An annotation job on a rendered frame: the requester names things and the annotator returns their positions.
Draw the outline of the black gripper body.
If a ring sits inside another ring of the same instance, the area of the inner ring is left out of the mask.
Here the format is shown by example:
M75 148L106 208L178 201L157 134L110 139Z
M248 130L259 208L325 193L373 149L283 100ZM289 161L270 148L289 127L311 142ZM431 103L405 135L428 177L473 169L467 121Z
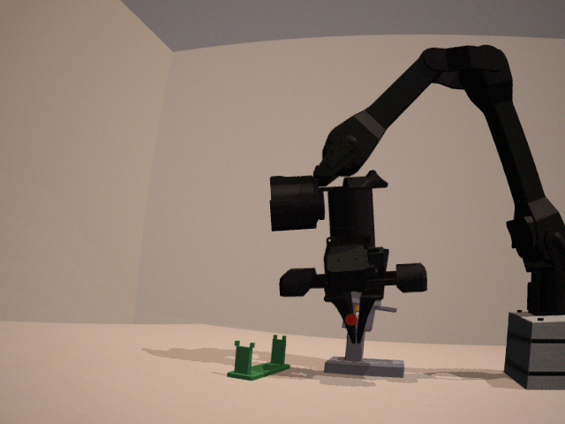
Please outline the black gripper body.
M365 235L369 247L375 247L374 225L352 228L330 227L330 237L337 237L339 245L354 244L355 235ZM369 279L369 289L364 295L382 294L385 285L396 285L402 293L426 292L426 268L421 262L396 264L395 271L385 271L384 277ZM324 289L325 297L344 297L328 290L328 277L317 274L316 268L290 269L280 277L280 297L305 296L310 289Z

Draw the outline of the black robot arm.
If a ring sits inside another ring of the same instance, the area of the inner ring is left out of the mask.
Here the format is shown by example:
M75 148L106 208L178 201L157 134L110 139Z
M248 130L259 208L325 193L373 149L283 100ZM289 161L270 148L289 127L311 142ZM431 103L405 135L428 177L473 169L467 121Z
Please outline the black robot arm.
M506 56L494 46L424 50L371 106L330 132L313 175L270 177L272 231L316 229L318 219L325 219L326 191L330 227L374 225L373 189L387 188L388 183L376 170L365 177L351 176L431 83L464 89L486 118L514 200L514 220L506 225L512 248L531 272L528 313L565 314L565 224L543 191L513 104L512 81ZM320 187L339 176L348 176L343 186ZM337 237L327 238L324 274L333 294L367 291L369 279L385 276L383 247L368 248L365 235L355 235L354 241L339 245Z

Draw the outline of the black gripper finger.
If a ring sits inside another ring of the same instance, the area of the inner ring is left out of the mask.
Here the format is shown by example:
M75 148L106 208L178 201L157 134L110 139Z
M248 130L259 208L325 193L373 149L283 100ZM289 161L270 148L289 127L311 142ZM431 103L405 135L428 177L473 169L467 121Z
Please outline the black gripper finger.
M356 343L356 325L348 325L345 323L345 318L348 314L353 314L353 304L350 292L345 292L344 297L324 297L325 302L331 302L335 305L339 314L343 318L345 328L350 336L352 344Z
M358 327L357 327L357 342L361 343L361 339L364 333L365 324L368 315L372 309L375 300L384 299L384 289L382 294L375 295L364 295L362 291L359 297L359 315L358 315Z

